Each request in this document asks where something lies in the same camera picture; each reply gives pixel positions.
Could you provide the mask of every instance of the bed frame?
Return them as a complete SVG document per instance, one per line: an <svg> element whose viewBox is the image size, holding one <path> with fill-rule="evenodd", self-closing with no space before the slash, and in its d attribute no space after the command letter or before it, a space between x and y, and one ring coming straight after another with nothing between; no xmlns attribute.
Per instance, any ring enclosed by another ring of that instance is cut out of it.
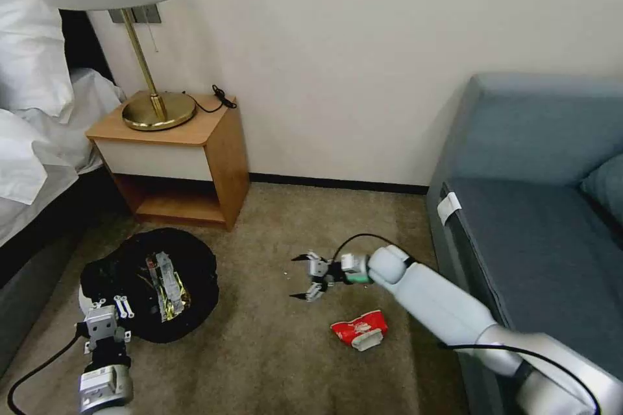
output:
<svg viewBox="0 0 623 415"><path fill-rule="evenodd" d="M112 80L86 13L61 10L61 16L69 69L93 68ZM98 193L98 199L102 194L115 197L116 190L104 172L98 169L80 176L0 248L0 377L48 302L85 225L97 212L97 207L90 207L93 193Z"/></svg>

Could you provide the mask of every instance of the green part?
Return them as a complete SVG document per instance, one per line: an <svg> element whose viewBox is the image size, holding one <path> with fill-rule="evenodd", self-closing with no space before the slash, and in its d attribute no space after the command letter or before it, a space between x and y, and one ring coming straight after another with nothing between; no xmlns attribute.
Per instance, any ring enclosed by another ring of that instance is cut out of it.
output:
<svg viewBox="0 0 623 415"><path fill-rule="evenodd" d="M370 283L370 279L367 276L355 275L355 276L347 276L348 280L353 283Z"/></svg>

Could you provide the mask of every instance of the black cable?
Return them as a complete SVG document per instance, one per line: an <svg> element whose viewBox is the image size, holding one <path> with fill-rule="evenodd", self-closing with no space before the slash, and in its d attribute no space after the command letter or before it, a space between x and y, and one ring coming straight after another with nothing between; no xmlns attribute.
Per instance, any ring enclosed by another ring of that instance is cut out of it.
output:
<svg viewBox="0 0 623 415"><path fill-rule="evenodd" d="M22 412L18 408L17 405L15 405L15 401L13 400L13 397L15 395L15 391L17 390L17 388L22 383L24 383L27 379L29 379L32 376L36 375L38 372L43 370L46 366L51 364L54 360L59 358L63 353L65 353L67 350L69 350L71 348L71 346L74 345L78 341L78 339L80 337L82 337L84 335L84 329L81 328L80 324L76 326L76 334L69 341L69 344L67 344L61 350L56 352L51 358L47 359L44 363L42 363L41 365L37 366L33 371L31 371L30 373L28 373L28 374L24 375L23 377L21 377L20 379L18 379L16 381L16 383L13 386L11 386L11 389L9 389L8 394L6 396L6 404L8 405L8 407L11 409L11 411L14 414L16 414L16 415L26 415L24 412Z"/></svg>
<svg viewBox="0 0 623 415"><path fill-rule="evenodd" d="M547 362L555 366L562 372L565 372L566 374L571 376L571 378L573 378L575 382L577 382L580 386L582 386L582 389L584 389L586 393L592 399L592 402L595 404L595 415L601 415L602 413L602 408L599 406L599 401L597 400L597 397L595 397L593 392L589 389L589 387L586 384L584 384L579 377L575 376L570 370L566 369L564 366L552 360L551 358L546 357L545 355L541 355L540 353L533 352L532 350L525 350L519 347L511 347L511 346L505 346L505 345L466 344L466 345L449 346L449 345L440 343L439 346L446 350L462 350L462 349L508 350L508 351L512 351L512 352L523 354L523 355L530 355L531 357L535 357L540 360L543 360L544 362Z"/></svg>
<svg viewBox="0 0 623 415"><path fill-rule="evenodd" d="M216 84L212 84L212 90L214 91L214 95L217 97L217 99L219 99L219 101L221 101L221 105L219 105L214 110L207 110L206 108L204 108L201 104L199 104L199 102L197 102L197 99L192 97L190 94L186 94L186 91L182 91L182 94L185 94L188 97L190 97L193 101L195 101L195 105L197 105L197 107L199 107L201 110L203 110L206 113L214 113L214 112L220 110L221 107L223 107L223 106L225 106L227 108L237 108L238 107L238 104L236 104L235 102L230 101L227 98L227 96L225 95L225 91L223 91L221 88L216 86Z"/></svg>
<svg viewBox="0 0 623 415"><path fill-rule="evenodd" d="M331 261L335 261L336 260L337 255L339 255L340 251L342 251L342 248L344 248L348 243L353 241L355 238L359 238L359 237L373 237L373 238L377 238L379 240L383 240L385 243L392 244L392 245L396 246L397 248L399 248L402 251L404 251L405 253L407 253L411 258L413 258L413 255L411 255L407 250L405 250L403 247L395 244L393 241L387 240L385 237L381 237L380 235L377 235L375 233L358 233L357 235L353 235L351 238L349 238L348 240L346 240L344 243L342 243L339 246L339 248L336 250L336 253L333 255L333 259Z"/></svg>

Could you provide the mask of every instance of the brass lamp base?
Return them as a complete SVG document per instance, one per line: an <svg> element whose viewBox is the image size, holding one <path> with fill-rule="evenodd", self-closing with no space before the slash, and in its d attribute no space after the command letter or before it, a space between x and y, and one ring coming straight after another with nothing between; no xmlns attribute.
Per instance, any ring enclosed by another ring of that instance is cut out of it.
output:
<svg viewBox="0 0 623 415"><path fill-rule="evenodd" d="M162 105L163 114L154 111L154 100ZM181 125L195 116L195 101L181 93L146 94L132 99L121 112L123 121L133 130L157 131Z"/></svg>

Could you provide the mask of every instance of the sofa armrest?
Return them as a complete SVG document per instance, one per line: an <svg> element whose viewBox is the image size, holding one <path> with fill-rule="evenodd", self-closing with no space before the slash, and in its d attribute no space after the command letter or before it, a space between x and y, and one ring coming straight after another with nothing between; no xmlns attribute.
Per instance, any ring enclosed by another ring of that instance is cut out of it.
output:
<svg viewBox="0 0 623 415"><path fill-rule="evenodd" d="M471 78L435 170L449 177L579 182L623 152L623 84L524 73Z"/></svg>

